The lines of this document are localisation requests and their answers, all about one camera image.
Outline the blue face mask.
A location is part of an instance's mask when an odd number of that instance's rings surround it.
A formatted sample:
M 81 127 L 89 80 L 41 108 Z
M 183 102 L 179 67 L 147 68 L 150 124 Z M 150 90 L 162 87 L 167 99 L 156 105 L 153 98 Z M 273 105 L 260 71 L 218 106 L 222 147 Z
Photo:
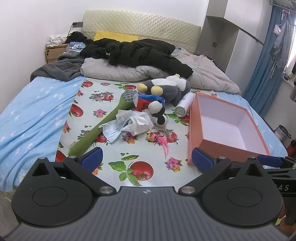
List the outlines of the blue face mask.
M 122 132 L 122 129 L 128 124 L 128 120 L 112 120 L 99 126 L 108 143 L 114 142 Z

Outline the wooden nightstand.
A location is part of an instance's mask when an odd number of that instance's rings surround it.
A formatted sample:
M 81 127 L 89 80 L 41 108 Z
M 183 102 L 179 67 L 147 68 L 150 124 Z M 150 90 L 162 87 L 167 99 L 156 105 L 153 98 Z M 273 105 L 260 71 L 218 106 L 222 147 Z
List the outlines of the wooden nightstand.
M 68 44 L 61 44 L 58 46 L 54 47 L 46 47 L 45 48 L 45 58 L 46 58 L 46 63 L 52 63 L 57 60 L 57 58 L 66 52 Z

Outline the small panda plush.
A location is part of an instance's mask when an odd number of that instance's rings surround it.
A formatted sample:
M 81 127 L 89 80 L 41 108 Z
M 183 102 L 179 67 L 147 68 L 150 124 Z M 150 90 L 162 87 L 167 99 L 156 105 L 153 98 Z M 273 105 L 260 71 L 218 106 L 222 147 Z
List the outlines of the small panda plush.
M 164 127 L 168 123 L 168 118 L 165 115 L 165 108 L 162 103 L 152 101 L 148 105 L 149 113 L 152 117 L 152 122 L 158 127 Z

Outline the yellow pillow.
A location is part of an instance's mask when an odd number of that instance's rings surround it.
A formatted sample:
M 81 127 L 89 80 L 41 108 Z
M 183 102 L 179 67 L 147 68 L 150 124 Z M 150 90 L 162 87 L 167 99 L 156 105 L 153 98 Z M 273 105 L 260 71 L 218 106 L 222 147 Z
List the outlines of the yellow pillow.
M 101 40 L 103 38 L 113 39 L 119 42 L 132 42 L 132 41 L 139 40 L 139 36 L 135 36 L 135 35 L 127 35 L 122 33 L 98 30 L 94 34 L 93 41 Z

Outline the light blue bedsheet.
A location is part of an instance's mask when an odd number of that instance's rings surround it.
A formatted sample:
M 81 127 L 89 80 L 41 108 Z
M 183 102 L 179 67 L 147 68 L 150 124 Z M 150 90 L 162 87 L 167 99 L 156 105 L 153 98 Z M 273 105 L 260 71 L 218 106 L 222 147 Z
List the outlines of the light blue bedsheet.
M 102 121 L 134 83 L 77 77 L 69 82 L 37 77 L 1 114 L 1 190 L 18 186 L 37 158 L 62 161 L 69 149 Z M 99 136 L 92 147 L 103 150 L 103 161 L 93 174 L 115 188 L 121 186 L 173 186 L 180 188 L 199 176 L 188 165 L 189 117 L 178 118 L 166 107 L 168 124 L 178 143 L 169 143 L 165 157 L 162 146 L 150 143 L 146 134 L 122 132 L 112 143 Z

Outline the grey penguin plush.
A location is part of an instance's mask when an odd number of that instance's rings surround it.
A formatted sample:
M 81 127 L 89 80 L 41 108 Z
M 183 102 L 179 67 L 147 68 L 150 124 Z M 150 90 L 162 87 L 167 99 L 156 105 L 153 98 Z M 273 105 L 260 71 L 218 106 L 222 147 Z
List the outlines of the grey penguin plush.
M 166 102 L 177 106 L 182 98 L 191 90 L 189 81 L 175 74 L 167 78 L 147 80 L 137 85 L 139 93 L 156 95 L 165 99 Z

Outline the blue red snack bag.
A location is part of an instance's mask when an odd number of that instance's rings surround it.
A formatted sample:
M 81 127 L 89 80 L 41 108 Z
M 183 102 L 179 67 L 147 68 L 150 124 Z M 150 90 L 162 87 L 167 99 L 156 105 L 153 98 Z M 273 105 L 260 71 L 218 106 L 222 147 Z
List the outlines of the blue red snack bag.
M 163 107 L 166 104 L 165 99 L 157 95 L 147 95 L 147 94 L 137 93 L 133 97 L 133 104 L 135 106 L 136 111 L 143 111 L 144 109 L 147 109 L 148 105 L 153 101 L 158 101 L 159 103 L 162 104 Z

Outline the dark grey blanket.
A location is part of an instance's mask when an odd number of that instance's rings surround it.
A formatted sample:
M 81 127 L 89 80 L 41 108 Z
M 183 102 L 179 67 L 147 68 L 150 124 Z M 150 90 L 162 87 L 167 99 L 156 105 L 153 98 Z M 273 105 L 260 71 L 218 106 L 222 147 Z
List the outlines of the dark grey blanket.
M 30 82 L 36 77 L 47 77 L 68 82 L 81 75 L 81 66 L 84 63 L 84 58 L 79 52 L 70 51 L 61 54 L 57 61 L 45 64 L 30 75 Z

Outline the white cloth on nightstand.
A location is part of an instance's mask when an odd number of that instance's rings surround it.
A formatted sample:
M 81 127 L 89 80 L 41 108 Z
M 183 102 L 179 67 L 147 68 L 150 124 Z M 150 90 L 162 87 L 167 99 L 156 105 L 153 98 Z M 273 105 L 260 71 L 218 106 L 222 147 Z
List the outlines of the white cloth on nightstand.
M 46 47 L 55 47 L 65 43 L 67 34 L 50 35 L 46 41 Z

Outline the black jacket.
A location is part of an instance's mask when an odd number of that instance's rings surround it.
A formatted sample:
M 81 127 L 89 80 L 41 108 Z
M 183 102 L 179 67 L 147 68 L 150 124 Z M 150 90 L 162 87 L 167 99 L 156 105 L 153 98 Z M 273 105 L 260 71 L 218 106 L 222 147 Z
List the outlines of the black jacket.
M 187 79 L 193 70 L 171 54 L 175 46 L 161 40 L 142 39 L 132 42 L 119 42 L 103 38 L 87 45 L 81 52 L 83 58 L 105 59 L 109 64 L 137 66 L 153 66 L 169 75 L 178 74 Z

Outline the cream quilted headboard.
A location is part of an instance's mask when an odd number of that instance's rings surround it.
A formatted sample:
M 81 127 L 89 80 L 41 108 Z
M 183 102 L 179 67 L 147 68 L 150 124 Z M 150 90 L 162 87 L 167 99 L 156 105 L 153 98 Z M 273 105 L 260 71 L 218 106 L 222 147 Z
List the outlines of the cream quilted headboard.
M 82 33 L 89 39 L 96 31 L 108 31 L 156 39 L 195 53 L 201 27 L 181 20 L 153 14 L 118 10 L 86 10 Z

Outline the white plastic bag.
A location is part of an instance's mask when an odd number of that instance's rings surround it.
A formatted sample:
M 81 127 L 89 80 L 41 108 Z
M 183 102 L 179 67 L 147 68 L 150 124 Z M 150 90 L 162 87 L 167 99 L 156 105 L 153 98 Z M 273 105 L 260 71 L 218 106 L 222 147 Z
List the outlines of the white plastic bag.
M 149 115 L 145 112 L 133 110 L 119 110 L 116 115 L 116 120 L 128 120 L 128 124 L 122 129 L 124 132 L 129 132 L 133 136 L 141 133 L 146 133 L 154 127 Z

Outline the pink feather toy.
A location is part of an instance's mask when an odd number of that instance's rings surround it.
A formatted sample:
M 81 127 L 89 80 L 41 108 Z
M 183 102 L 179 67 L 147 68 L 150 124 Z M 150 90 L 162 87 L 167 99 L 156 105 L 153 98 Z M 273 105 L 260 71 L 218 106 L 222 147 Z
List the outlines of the pink feather toy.
M 146 134 L 146 140 L 155 145 L 163 147 L 165 157 L 169 154 L 169 143 L 178 143 L 178 135 L 173 130 L 159 130 L 157 132 L 148 131 Z

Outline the pink cardboard box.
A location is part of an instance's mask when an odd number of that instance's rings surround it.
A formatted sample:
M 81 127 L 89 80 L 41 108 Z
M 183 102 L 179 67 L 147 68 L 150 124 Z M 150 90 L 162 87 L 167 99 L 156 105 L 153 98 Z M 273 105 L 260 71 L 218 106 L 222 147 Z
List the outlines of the pink cardboard box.
M 217 158 L 245 162 L 249 156 L 270 151 L 249 111 L 241 106 L 198 92 L 190 107 L 188 164 L 192 150 L 200 148 Z

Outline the hanging clothes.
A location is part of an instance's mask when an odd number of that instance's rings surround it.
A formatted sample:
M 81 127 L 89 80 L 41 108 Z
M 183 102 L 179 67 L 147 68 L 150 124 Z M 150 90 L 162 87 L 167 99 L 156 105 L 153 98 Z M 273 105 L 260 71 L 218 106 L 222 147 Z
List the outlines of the hanging clothes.
M 270 55 L 273 58 L 273 67 L 284 71 L 290 56 L 290 49 L 293 38 L 293 20 L 290 12 L 283 10 L 280 24 L 274 26 L 273 32 L 276 34 Z

